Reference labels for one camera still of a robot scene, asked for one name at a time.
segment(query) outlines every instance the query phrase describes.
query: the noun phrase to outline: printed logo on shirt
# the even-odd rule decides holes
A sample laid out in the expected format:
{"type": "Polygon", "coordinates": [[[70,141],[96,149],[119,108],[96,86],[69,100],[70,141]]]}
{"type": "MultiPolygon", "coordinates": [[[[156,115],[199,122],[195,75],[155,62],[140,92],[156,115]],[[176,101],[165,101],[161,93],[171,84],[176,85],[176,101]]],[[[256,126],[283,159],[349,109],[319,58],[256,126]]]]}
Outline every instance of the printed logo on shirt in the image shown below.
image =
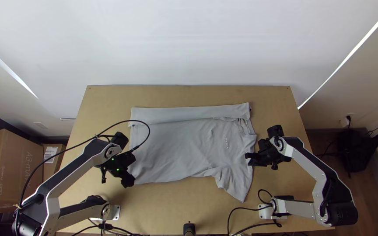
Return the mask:
{"type": "Polygon", "coordinates": [[[225,148],[228,149],[228,141],[227,141],[227,138],[224,138],[224,141],[225,141],[225,148]]]}

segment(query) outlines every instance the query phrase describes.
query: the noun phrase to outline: white label on box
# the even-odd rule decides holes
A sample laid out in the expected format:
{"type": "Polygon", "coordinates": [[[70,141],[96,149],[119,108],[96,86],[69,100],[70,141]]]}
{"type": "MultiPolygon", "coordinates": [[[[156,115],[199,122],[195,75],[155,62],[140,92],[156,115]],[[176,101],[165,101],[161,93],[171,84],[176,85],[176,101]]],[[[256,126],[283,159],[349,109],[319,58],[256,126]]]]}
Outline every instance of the white label on box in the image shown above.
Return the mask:
{"type": "MultiPolygon", "coordinates": [[[[57,153],[58,153],[58,147],[46,147],[45,156],[43,157],[43,160],[46,160],[57,153]]],[[[45,163],[53,163],[54,159],[55,158],[52,158],[45,163]]]]}

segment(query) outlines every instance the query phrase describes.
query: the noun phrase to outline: electrical outlet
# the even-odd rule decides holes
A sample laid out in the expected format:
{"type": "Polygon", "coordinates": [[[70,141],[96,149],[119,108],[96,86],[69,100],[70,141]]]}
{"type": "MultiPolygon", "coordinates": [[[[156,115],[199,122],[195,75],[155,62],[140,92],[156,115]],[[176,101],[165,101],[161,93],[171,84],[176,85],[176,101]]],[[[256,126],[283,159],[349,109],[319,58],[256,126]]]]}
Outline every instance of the electrical outlet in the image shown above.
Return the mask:
{"type": "Polygon", "coordinates": [[[347,127],[350,124],[350,121],[347,119],[347,115],[339,120],[339,123],[341,124],[341,127],[347,127]]]}
{"type": "Polygon", "coordinates": [[[33,122],[33,124],[37,125],[38,127],[42,128],[42,129],[48,129],[48,127],[44,124],[42,124],[41,122],[33,122]]]}

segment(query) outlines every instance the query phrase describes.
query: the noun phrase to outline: table surface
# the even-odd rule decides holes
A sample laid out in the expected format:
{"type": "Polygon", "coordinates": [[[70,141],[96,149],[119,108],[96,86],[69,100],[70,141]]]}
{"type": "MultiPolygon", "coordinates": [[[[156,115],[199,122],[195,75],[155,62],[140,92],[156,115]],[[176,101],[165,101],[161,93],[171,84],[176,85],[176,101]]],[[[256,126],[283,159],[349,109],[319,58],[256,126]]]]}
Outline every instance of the table surface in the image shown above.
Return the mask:
{"type": "MultiPolygon", "coordinates": [[[[280,124],[286,136],[299,137],[311,150],[291,88],[287,86],[88,86],[67,147],[129,119],[131,107],[217,106],[244,102],[252,107],[251,121],[258,138],[266,138],[266,130],[280,124]]],[[[127,137],[130,135],[127,124],[118,125],[107,133],[116,131],[127,137]]],[[[65,153],[61,167],[79,156],[83,147],[65,153]]],[[[109,223],[140,234],[182,234],[183,224],[188,221],[196,224],[197,234],[226,234],[230,211],[235,207],[257,208],[261,203],[257,196],[259,189],[266,189],[273,195],[293,195],[298,200],[312,201],[315,184],[295,162],[281,163],[277,171],[270,167],[254,167],[250,191],[245,202],[240,203],[224,189],[217,188],[213,177],[188,177],[127,189],[121,186],[120,179],[110,174],[106,177],[107,182],[101,184],[100,170],[90,169],[60,196],[61,207],[76,204],[89,195],[100,195],[112,204],[121,205],[119,220],[109,223]]],[[[260,220],[258,212],[237,210],[231,216],[231,233],[265,222],[269,221],[260,220]]],[[[260,226],[246,233],[328,229],[312,219],[297,216],[279,222],[282,228],[260,226]]],[[[78,232],[90,225],[89,221],[82,221],[60,232],[78,232]]],[[[100,231],[89,229],[86,233],[100,234],[100,231]]]]}

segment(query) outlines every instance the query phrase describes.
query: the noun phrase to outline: cardboard box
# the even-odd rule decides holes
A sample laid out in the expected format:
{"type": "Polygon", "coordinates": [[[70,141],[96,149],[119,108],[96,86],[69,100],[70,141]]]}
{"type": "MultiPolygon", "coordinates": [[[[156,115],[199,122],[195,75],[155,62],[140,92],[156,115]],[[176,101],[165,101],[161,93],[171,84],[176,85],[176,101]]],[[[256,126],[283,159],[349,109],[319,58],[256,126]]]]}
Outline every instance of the cardboard box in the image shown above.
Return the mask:
{"type": "MultiPolygon", "coordinates": [[[[6,129],[0,130],[0,212],[9,212],[18,203],[22,188],[33,169],[43,161],[43,147],[6,129]]],[[[43,169],[31,178],[24,198],[42,183],[43,169]]]]}
{"type": "MultiPolygon", "coordinates": [[[[65,149],[67,148],[63,144],[43,144],[43,147],[45,149],[45,156],[43,158],[44,160],[59,152],[65,151],[65,149]]],[[[59,171],[59,168],[61,167],[62,158],[63,153],[43,164],[43,182],[49,179],[54,173],[59,171]]]]}

